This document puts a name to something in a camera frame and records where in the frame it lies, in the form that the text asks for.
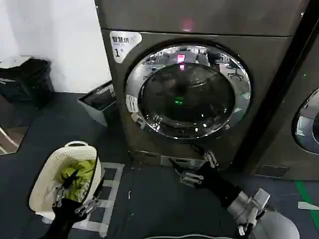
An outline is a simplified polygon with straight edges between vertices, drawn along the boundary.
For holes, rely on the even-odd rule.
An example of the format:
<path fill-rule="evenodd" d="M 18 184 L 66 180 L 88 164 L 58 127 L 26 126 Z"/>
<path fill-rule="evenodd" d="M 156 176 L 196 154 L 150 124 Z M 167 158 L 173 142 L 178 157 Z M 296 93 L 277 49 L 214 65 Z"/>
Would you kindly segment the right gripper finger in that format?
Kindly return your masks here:
<path fill-rule="evenodd" d="M 211 167 L 218 167 L 219 162 L 214 153 L 210 149 L 205 149 L 199 145 L 192 144 L 191 147 L 199 154 L 201 154 L 205 161 L 209 162 Z"/>
<path fill-rule="evenodd" d="M 200 186 L 203 182 L 203 176 L 193 171 L 182 168 L 172 159 L 169 159 L 174 171 L 179 175 L 179 181 L 187 186 Z"/>

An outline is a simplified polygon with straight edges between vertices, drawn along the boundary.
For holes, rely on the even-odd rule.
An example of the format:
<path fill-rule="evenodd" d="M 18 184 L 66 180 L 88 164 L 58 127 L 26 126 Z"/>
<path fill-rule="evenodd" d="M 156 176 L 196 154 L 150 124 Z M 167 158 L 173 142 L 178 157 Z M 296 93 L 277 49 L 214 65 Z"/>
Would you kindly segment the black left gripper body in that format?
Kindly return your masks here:
<path fill-rule="evenodd" d="M 53 208 L 55 218 L 51 224 L 52 239 L 67 239 L 73 225 L 86 218 L 76 213 L 76 209 L 82 206 L 80 202 L 63 198 L 61 203 L 61 207 Z"/>

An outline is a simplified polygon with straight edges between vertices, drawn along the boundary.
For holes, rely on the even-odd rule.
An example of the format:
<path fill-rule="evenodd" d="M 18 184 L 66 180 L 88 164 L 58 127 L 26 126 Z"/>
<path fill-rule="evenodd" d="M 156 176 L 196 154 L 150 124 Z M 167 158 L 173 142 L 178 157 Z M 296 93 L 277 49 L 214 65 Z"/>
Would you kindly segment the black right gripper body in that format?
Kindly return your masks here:
<path fill-rule="evenodd" d="M 210 164 L 203 164 L 198 169 L 198 174 L 203 177 L 198 188 L 206 188 L 212 192 L 222 207 L 229 207 L 242 191 L 239 186 L 225 180 Z"/>

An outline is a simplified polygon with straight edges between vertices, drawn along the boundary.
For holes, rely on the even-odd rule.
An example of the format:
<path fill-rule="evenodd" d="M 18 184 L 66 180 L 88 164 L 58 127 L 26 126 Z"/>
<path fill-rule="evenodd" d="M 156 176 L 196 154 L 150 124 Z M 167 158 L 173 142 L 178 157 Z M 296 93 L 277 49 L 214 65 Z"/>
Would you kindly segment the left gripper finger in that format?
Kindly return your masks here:
<path fill-rule="evenodd" d="M 77 178 L 78 170 L 75 170 L 69 177 L 65 178 L 61 186 L 55 187 L 52 207 L 61 207 L 62 199 L 66 196 L 67 190 Z"/>
<path fill-rule="evenodd" d="M 104 179 L 102 179 L 100 183 L 98 184 L 93 194 L 93 198 L 87 201 L 86 203 L 84 203 L 81 207 L 77 208 L 75 210 L 75 214 L 88 215 L 100 205 L 99 196 L 103 188 L 103 183 L 104 183 Z"/>

